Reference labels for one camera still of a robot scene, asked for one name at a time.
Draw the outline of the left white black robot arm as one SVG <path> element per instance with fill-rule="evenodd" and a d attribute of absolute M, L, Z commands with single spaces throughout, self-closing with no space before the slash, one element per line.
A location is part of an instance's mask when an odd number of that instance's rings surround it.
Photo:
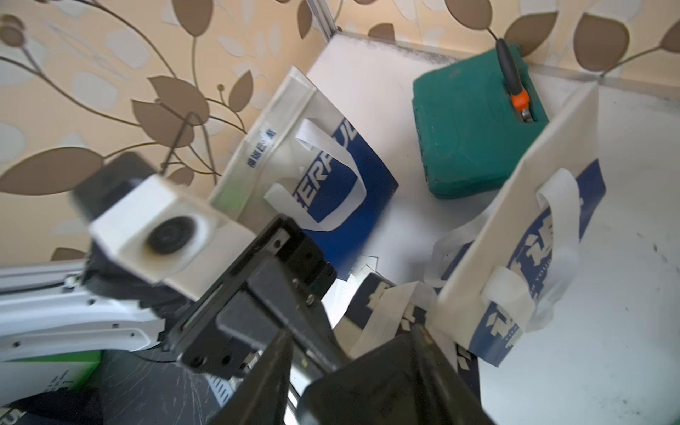
<path fill-rule="evenodd" d="M 280 330 L 311 376 L 347 359 L 322 297 L 336 270 L 292 219 L 278 216 L 196 299 L 151 285 L 94 249 L 88 260 L 1 273 L 1 358 L 161 348 L 196 373 L 229 379 Z"/>

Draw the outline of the blue black stapler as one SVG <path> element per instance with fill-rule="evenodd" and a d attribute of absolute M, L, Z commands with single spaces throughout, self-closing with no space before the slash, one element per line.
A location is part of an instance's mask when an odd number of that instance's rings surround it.
<path fill-rule="evenodd" d="M 297 407 L 301 424 L 419 424 L 411 333 L 308 385 Z"/>

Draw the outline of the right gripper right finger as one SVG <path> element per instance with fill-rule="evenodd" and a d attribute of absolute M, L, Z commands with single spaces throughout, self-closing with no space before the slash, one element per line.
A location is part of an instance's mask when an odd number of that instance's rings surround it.
<path fill-rule="evenodd" d="M 419 424 L 493 424 L 427 329 L 411 331 Z"/>

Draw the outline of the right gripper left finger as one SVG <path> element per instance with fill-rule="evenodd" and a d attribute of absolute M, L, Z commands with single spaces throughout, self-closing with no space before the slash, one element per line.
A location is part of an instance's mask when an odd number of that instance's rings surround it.
<path fill-rule="evenodd" d="M 281 330 L 211 424 L 283 424 L 292 355 L 292 337 Z"/>

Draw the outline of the green white bag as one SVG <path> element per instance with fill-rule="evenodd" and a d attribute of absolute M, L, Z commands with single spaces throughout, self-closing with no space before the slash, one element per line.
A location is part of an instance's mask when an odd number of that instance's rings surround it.
<path fill-rule="evenodd" d="M 78 352 L 1 364 L 1 423 L 101 424 L 101 404 L 86 382 L 102 352 Z"/>

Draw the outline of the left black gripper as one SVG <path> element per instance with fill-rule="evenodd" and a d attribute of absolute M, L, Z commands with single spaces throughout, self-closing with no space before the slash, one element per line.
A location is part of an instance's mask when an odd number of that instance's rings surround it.
<path fill-rule="evenodd" d="M 279 214 L 169 331 L 166 346 L 182 366 L 229 379 L 279 331 L 312 377 L 345 366 L 323 296 L 336 270 L 294 219 Z"/>

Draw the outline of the dark blue bag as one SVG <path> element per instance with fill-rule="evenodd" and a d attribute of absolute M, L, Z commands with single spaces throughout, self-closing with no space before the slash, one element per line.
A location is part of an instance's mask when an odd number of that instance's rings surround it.
<path fill-rule="evenodd" d="M 436 297 L 426 283 L 396 285 L 367 268 L 347 282 L 336 280 L 322 303 L 340 347 L 356 359 L 424 325 Z"/>

